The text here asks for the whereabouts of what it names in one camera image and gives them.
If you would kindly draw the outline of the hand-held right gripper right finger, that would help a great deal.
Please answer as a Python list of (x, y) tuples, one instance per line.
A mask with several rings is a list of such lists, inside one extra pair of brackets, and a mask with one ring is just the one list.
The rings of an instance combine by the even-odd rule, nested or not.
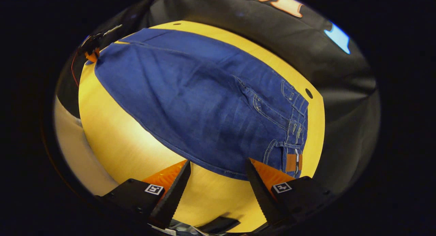
[(293, 225), (331, 204), (335, 194), (309, 176), (294, 178), (255, 159), (245, 161), (258, 204), (270, 226)]

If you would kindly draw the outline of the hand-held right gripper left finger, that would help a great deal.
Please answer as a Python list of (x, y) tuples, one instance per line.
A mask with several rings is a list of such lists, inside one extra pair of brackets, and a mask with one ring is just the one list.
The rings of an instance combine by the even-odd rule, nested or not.
[(165, 229), (173, 219), (190, 174), (190, 161), (183, 160), (144, 180), (129, 178), (95, 198), (103, 211), (115, 219)]

